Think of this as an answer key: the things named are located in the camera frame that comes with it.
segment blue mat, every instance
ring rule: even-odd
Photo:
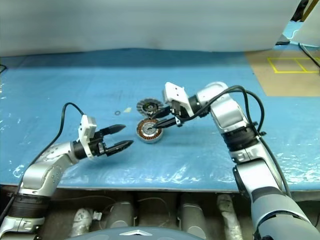
[[[28,163],[56,135],[63,104],[72,101],[96,118],[98,128],[127,126],[107,136],[108,145],[135,142],[111,157],[82,160],[66,171],[60,187],[236,191],[234,164],[210,116],[165,129],[153,145],[136,136],[143,118],[137,102],[162,100],[165,82],[184,86],[191,96],[210,82],[223,81],[261,97],[266,109],[262,130],[291,188],[319,189],[320,98],[267,97],[243,53],[123,49],[6,57],[2,63],[8,70],[1,74],[1,184],[19,182]],[[240,95],[234,98],[243,104]],[[258,106],[251,102],[252,118],[258,121]],[[80,118],[67,109],[59,142],[77,139]]]

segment yellow tape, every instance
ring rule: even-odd
[[[273,71],[275,74],[315,74],[318,73],[318,71],[308,71],[306,68],[299,62],[299,60],[307,60],[310,59],[309,57],[267,57],[266,58],[269,64],[271,65]],[[279,71],[272,60],[293,60],[295,61],[299,67],[302,69],[302,71]]]

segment brushless motor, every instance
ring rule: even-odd
[[[154,144],[161,139],[164,134],[162,128],[153,128],[158,122],[156,119],[143,119],[136,127],[136,134],[138,137],[147,144]]]

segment floor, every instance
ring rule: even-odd
[[[44,240],[63,240],[68,237],[73,223],[74,215],[79,208],[88,207],[96,211],[102,211],[112,201],[108,196],[117,201],[133,200],[135,203],[138,226],[159,226],[167,222],[164,227],[178,229],[177,227],[177,200],[179,192],[123,192],[123,191],[85,191],[85,190],[65,190],[59,189],[52,197],[52,202],[39,235]],[[217,208],[217,196],[219,193],[192,193],[192,196],[201,206],[207,223],[207,229],[212,240],[224,240],[224,221]],[[303,200],[306,193],[295,192],[294,198]],[[162,198],[170,211],[168,220],[168,210],[163,202],[158,199]],[[250,217],[250,204],[239,194],[232,195],[232,201],[240,222],[242,236],[244,240],[252,239],[253,227]],[[300,201],[298,203],[310,221],[314,224],[320,212],[320,201]],[[104,217],[102,217],[101,226],[104,226]],[[100,229],[99,222],[94,221],[91,225],[91,231]]]

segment black cable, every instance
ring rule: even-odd
[[[238,93],[240,92],[240,90],[234,90],[232,91],[231,93]],[[257,131],[260,133],[261,131],[261,128],[262,128],[262,125],[264,123],[264,120],[265,120],[265,107],[264,107],[264,104],[262,103],[261,99],[255,94],[253,93],[252,91],[249,91],[249,90],[245,90],[245,92],[249,95],[251,95],[255,100],[256,102],[258,103],[259,107],[260,107],[260,122],[259,122],[259,125],[258,125],[258,128],[257,128]]]
[[[298,43],[299,48],[320,68],[320,63],[310,54],[303,44]]]
[[[282,169],[276,159],[276,157],[274,156],[274,154],[272,153],[271,149],[269,148],[269,146],[267,145],[267,143],[264,141],[264,139],[260,136],[260,133],[259,131],[261,130],[261,127],[262,127],[262,124],[263,124],[263,121],[264,121],[264,118],[265,118],[265,108],[263,106],[263,103],[262,101],[260,100],[260,98],[253,92],[251,91],[248,91],[246,90],[243,86],[240,86],[240,85],[235,85],[235,86],[231,86],[229,88],[227,88],[226,90],[222,91],[221,93],[219,93],[218,95],[216,95],[215,97],[211,98],[206,105],[204,105],[201,109],[199,109],[193,116],[191,117],[185,117],[185,118],[181,118],[179,117],[178,115],[176,115],[176,117],[182,121],[182,122],[186,122],[186,121],[189,121],[189,120],[192,120],[196,117],[198,117],[202,112],[206,111],[208,109],[208,107],[214,102],[216,101],[218,98],[220,98],[222,95],[224,94],[228,94],[228,93],[233,93],[233,92],[241,92],[243,94],[243,97],[244,97],[244,105],[245,105],[245,112],[246,112],[246,116],[247,116],[247,119],[248,119],[248,122],[249,124],[252,126],[252,129],[254,130],[255,134],[257,136],[259,136],[260,140],[261,140],[261,143],[264,145],[265,149],[268,151],[277,171],[279,172],[279,175],[281,177],[281,180],[283,182],[283,185],[284,185],[284,189],[285,189],[285,192],[286,194],[292,198],[292,195],[291,195],[291,192],[290,192],[290,189],[289,189],[289,186],[288,186],[288,183],[287,183],[287,180],[285,178],[285,175],[284,173],[282,172]],[[249,102],[248,102],[248,95],[251,95],[252,97],[254,97],[254,99],[257,101],[257,103],[259,104],[259,107],[260,107],[260,111],[261,111],[261,117],[260,117],[260,123],[259,123],[259,126],[258,126],[258,129],[257,130],[255,127],[254,127],[254,124],[252,122],[252,119],[251,119],[251,116],[250,116],[250,109],[249,109]]]
[[[6,65],[0,64],[0,66],[3,67],[3,69],[0,71],[0,74],[2,74],[5,70],[8,69]]]
[[[315,224],[313,225],[314,227],[318,226],[319,219],[320,219],[320,212],[318,213],[318,217],[316,218]]]
[[[240,90],[240,92],[242,92],[243,97],[244,97],[244,104],[245,104],[245,111],[246,111],[246,115],[249,121],[249,124],[253,124],[252,123],[252,119],[250,116],[250,112],[249,112],[249,102],[248,102],[248,95],[246,93],[246,90],[243,86],[240,85],[234,85],[231,87],[228,87],[227,89],[223,90],[221,93],[219,93],[218,95],[214,96],[213,98],[211,98],[201,109],[199,109],[193,116],[189,116],[189,117],[180,117],[179,115],[176,115],[176,117],[183,122],[187,122],[190,121],[192,119],[195,119],[196,117],[198,117],[202,112],[206,111],[211,104],[216,101],[218,98],[220,98],[222,95],[224,94],[228,94],[234,90]]]
[[[52,141],[30,162],[30,164],[28,165],[28,167],[26,169],[28,169],[32,164],[34,164],[37,159],[46,151],[48,150],[48,148],[51,147],[52,144],[55,143],[55,141],[60,137],[63,129],[64,129],[64,125],[65,125],[65,114],[66,114],[66,108],[68,105],[72,105],[73,107],[75,107],[81,115],[84,115],[84,112],[77,106],[75,105],[73,102],[67,102],[65,105],[63,105],[62,108],[62,113],[61,113],[61,122],[60,122],[60,128],[59,131],[57,133],[57,135],[52,139]],[[9,200],[8,204],[5,206],[3,212],[0,215],[0,223],[2,223],[3,219],[5,218],[5,216],[7,215],[9,208],[11,207],[11,204],[13,203],[16,195],[19,193],[19,190],[21,188],[21,184],[23,182],[24,176],[22,175],[20,182],[14,192],[14,194],[11,196],[11,199]]]
[[[260,137],[260,141],[261,143],[264,145],[265,149],[268,151],[270,157],[272,158],[272,161],[277,169],[277,171],[279,172],[279,175],[280,175],[280,178],[283,182],[283,185],[284,185],[284,189],[285,189],[285,193],[290,197],[292,198],[292,195],[291,195],[291,192],[290,192],[290,189],[289,189],[289,186],[288,186],[288,183],[287,183],[287,180],[285,178],[285,175],[284,175],[284,172],[282,171],[275,155],[272,153],[271,149],[269,148],[268,144],[265,142],[265,140]]]

